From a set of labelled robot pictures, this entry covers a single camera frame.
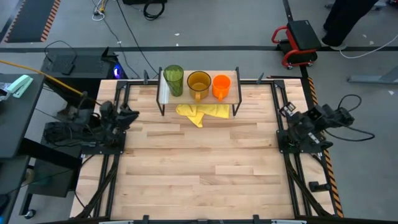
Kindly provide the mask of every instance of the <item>rolling stool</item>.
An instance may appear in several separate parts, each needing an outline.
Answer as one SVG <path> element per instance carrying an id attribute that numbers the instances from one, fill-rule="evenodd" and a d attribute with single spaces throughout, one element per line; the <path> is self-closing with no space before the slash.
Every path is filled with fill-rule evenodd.
<path id="1" fill-rule="evenodd" d="M 275 40 L 278 32 L 284 29 L 287 40 Z M 316 51 L 321 48 L 321 43 L 309 21 L 289 21 L 287 26 L 275 30 L 272 42 L 278 44 L 278 50 L 283 51 L 285 56 L 282 65 L 288 70 L 300 65 L 311 67 L 318 58 Z"/>

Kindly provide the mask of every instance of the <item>green cup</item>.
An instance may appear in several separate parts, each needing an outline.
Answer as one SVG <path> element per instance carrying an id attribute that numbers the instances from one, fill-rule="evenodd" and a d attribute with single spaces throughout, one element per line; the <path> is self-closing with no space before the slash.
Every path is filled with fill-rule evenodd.
<path id="1" fill-rule="evenodd" d="M 183 90 L 184 70 L 178 65 L 169 65 L 163 72 L 164 79 L 173 96 L 181 96 Z"/>

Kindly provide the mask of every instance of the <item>yellow cloth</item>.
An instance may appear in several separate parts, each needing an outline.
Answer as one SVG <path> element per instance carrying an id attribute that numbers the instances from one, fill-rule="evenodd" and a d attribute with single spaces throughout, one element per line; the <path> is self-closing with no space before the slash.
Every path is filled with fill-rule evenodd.
<path id="1" fill-rule="evenodd" d="M 202 128 L 205 114 L 216 118 L 229 118 L 229 105 L 178 105 L 179 115 L 186 116 L 193 124 Z"/>

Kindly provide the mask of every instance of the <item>concrete floor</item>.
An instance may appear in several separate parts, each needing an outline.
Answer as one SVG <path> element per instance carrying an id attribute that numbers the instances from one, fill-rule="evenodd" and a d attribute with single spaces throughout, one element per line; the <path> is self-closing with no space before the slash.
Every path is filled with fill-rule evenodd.
<path id="1" fill-rule="evenodd" d="M 290 0 L 294 19 L 308 19 L 319 37 L 322 23 L 328 15 L 323 7 L 326 0 Z M 17 0 L 0 2 L 0 26 L 6 23 Z M 276 27 L 287 20 L 282 1 L 278 0 L 169 0 L 164 15 L 156 21 L 145 20 L 130 6 L 122 5 L 140 46 L 204 46 L 204 45 L 261 45 L 273 46 L 271 35 Z M 62 1 L 49 38 L 44 43 L 7 44 L 0 48 L 45 47 L 55 40 L 64 40 L 73 47 L 117 47 L 116 39 L 104 22 L 91 20 L 93 3 L 90 0 Z M 361 19 L 348 36 L 349 46 L 381 46 L 397 33 L 397 9 L 387 7 L 370 12 Z M 123 23 L 114 0 L 109 0 L 106 20 L 118 35 L 124 47 L 135 43 Z M 54 47 L 65 47 L 62 44 Z M 364 52 L 348 52 L 359 55 Z M 266 75 L 301 76 L 300 70 L 286 70 L 280 65 L 281 53 L 274 51 L 208 51 L 208 52 L 145 52 L 149 62 L 159 66 L 176 63 L 188 70 L 229 70 L 240 67 L 241 78 Z M 343 211 L 346 217 L 398 220 L 398 152 L 395 137 L 398 133 L 398 86 L 353 85 L 346 82 L 350 75 L 382 75 L 398 65 L 398 52 L 376 52 L 355 60 L 343 58 L 338 52 L 319 52 L 315 65 L 308 68 L 314 79 L 318 100 L 336 107 L 340 98 L 354 93 L 363 98 L 363 104 L 353 112 L 354 127 L 368 130 L 376 138 L 368 142 L 344 142 L 330 138 L 335 146 L 330 150 L 338 183 Z M 155 75 L 139 52 L 126 52 L 127 61 L 138 72 L 146 69 Z M 0 58 L 33 68 L 40 68 L 43 53 L 3 53 Z M 0 73 L 27 73 L 25 70 L 0 65 Z M 65 102 L 43 90 L 37 108 L 55 114 Z M 349 108 L 351 101 L 346 102 Z M 39 141 L 44 123 L 50 118 L 35 111 L 27 137 Z M 362 136 L 349 130 L 332 130 L 346 138 Z M 32 208 L 38 214 L 31 220 L 18 217 L 24 190 L 21 190 L 10 223 L 41 223 L 64 220 L 69 215 L 73 194 L 67 198 L 34 197 Z"/>

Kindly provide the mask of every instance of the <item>black pants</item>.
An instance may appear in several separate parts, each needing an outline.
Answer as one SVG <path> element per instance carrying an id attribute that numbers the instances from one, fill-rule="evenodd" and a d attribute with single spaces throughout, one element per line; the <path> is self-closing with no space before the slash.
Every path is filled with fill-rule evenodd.
<path id="1" fill-rule="evenodd" d="M 327 34 L 323 43 L 339 46 L 355 24 L 368 13 L 378 0 L 336 0 L 323 28 Z"/>

